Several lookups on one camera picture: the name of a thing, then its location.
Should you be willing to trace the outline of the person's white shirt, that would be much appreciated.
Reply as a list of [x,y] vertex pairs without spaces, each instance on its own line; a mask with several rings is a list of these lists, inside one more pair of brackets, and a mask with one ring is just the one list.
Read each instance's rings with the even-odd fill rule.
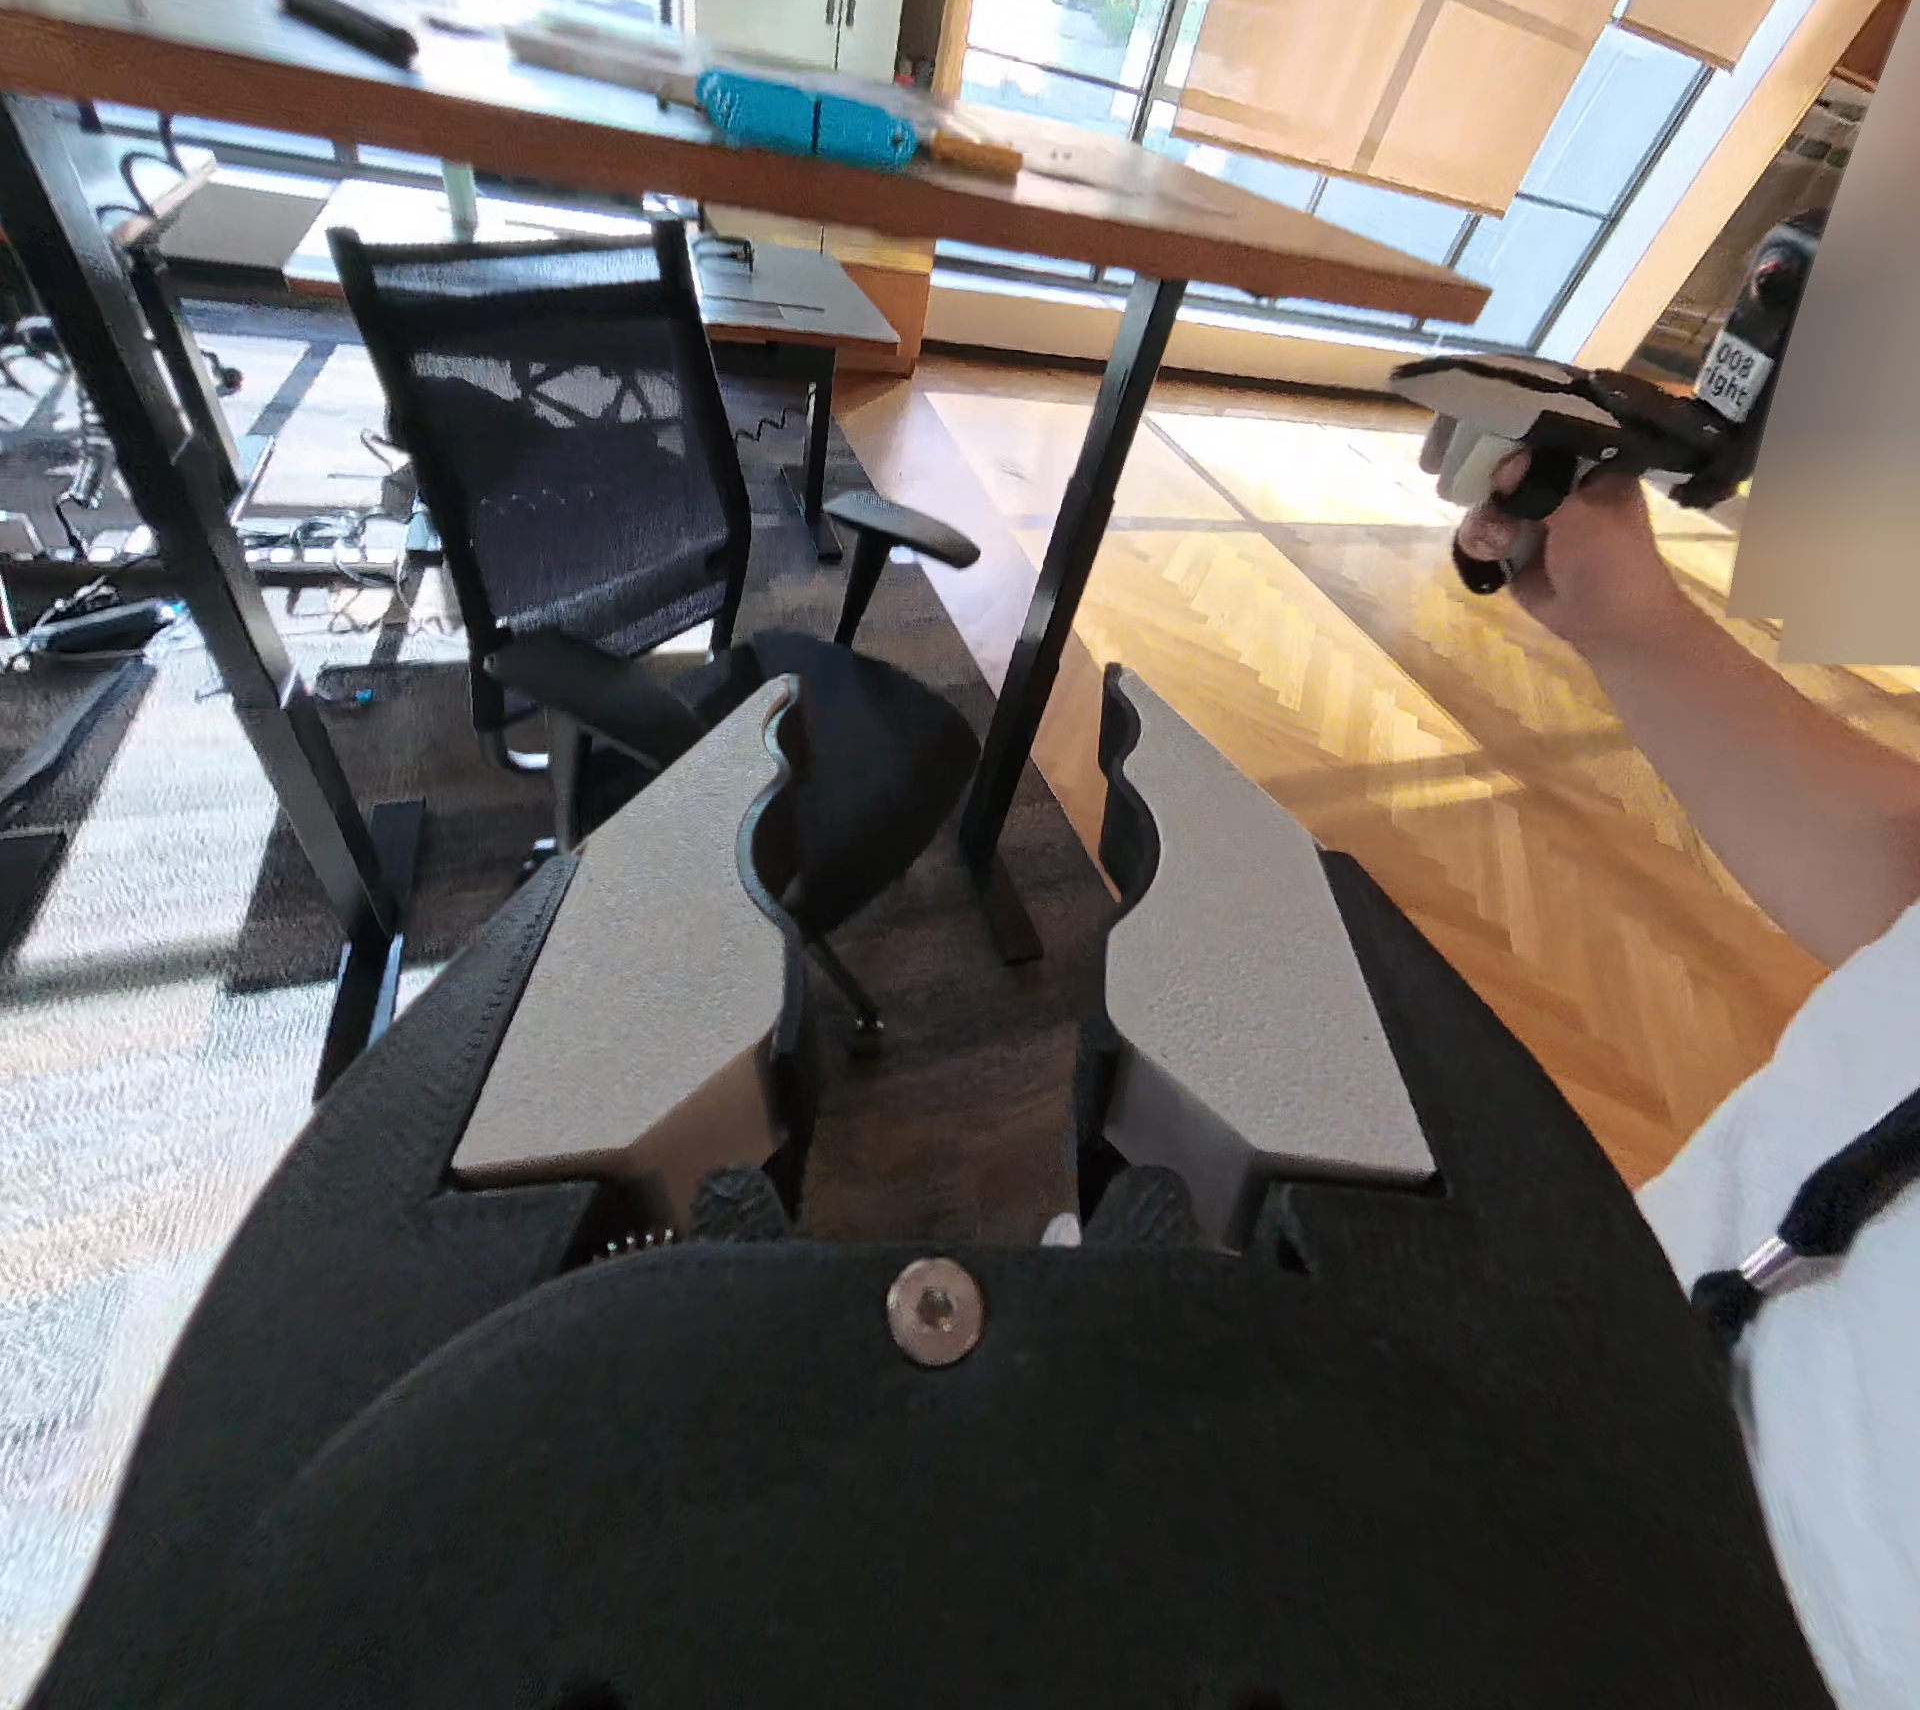
[[[1747,1258],[1918,1084],[1918,909],[1838,967],[1637,1203],[1684,1287]],[[1774,1554],[1838,1706],[1918,1704],[1918,1199],[1784,1290],[1734,1353]]]

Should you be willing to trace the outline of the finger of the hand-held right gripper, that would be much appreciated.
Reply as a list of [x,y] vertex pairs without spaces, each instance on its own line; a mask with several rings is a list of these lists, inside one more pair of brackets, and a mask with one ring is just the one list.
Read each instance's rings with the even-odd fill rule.
[[1589,378],[1589,372],[1572,365],[1523,355],[1441,355],[1397,365],[1391,371],[1391,395],[1451,426],[1475,429],[1500,440],[1520,440],[1541,417],[1611,434],[1619,420],[1595,401]]

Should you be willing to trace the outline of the black mesh office chair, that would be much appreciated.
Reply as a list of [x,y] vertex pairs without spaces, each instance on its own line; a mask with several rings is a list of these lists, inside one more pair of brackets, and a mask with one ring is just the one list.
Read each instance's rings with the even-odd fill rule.
[[955,527],[870,491],[827,516],[856,539],[831,640],[736,640],[753,512],[680,220],[647,239],[367,243],[329,229],[352,323],[441,542],[472,719],[507,765],[507,696],[544,717],[556,855],[622,806],[610,760],[661,779],[749,695],[797,679],[805,750],[775,904],[880,1049],[875,1002],[830,936],[904,879],[971,781],[948,696],[859,654],[894,553],[965,570]]

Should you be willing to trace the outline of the white instruction sheet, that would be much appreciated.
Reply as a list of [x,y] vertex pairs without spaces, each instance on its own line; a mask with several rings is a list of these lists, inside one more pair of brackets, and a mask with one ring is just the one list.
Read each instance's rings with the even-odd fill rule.
[[762,53],[729,50],[702,39],[684,41],[659,26],[622,29],[544,11],[503,24],[500,37],[520,66],[612,85],[649,97],[661,107],[686,110],[699,105],[699,87],[707,73],[725,73],[868,105],[908,121],[918,133],[955,129],[955,121],[965,113],[963,107],[925,90],[900,89]]

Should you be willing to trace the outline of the blue metal bracket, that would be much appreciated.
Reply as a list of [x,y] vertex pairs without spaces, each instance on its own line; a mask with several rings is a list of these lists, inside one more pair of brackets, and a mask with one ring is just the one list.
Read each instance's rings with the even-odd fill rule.
[[900,173],[919,155],[910,121],[856,97],[706,69],[692,101],[716,137],[737,151],[880,173]]

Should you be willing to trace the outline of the black drawstring with metal tip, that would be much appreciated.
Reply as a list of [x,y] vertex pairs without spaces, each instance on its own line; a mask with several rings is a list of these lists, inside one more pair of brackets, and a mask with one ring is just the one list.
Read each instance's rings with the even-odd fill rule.
[[1918,1095],[1910,1093],[1804,1178],[1771,1237],[1738,1267],[1692,1283],[1692,1312],[1720,1357],[1735,1355],[1774,1298],[1836,1267],[1915,1178]]

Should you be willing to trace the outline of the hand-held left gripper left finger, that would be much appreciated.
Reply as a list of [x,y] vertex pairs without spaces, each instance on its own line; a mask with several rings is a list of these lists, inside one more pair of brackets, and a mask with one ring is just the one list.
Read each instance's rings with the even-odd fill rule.
[[784,858],[801,695],[769,679],[588,835],[449,1156],[459,1184],[603,1181],[686,1219],[707,1175],[787,1143],[799,938],[759,855]]

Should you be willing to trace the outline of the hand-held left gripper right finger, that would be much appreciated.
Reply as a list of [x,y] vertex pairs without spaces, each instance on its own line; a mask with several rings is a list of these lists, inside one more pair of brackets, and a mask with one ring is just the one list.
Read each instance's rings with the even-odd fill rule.
[[1438,1162],[1327,853],[1137,672],[1102,675],[1098,861],[1115,888],[1076,1065],[1076,1210],[1129,1170],[1242,1251],[1276,1182],[1418,1192]]

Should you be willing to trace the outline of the person's right forearm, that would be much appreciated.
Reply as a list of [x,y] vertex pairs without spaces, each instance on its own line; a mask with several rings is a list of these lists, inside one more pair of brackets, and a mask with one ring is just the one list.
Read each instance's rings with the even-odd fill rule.
[[1918,898],[1915,762],[1816,706],[1682,592],[1554,608],[1739,890],[1825,968]]

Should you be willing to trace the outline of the person's right hand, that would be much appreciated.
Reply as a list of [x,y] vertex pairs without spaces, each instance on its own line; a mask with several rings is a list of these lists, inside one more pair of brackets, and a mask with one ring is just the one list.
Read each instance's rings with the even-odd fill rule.
[[1632,475],[1589,470],[1544,523],[1487,501],[1466,512],[1453,547],[1593,675],[1648,660],[1699,615],[1660,554]]

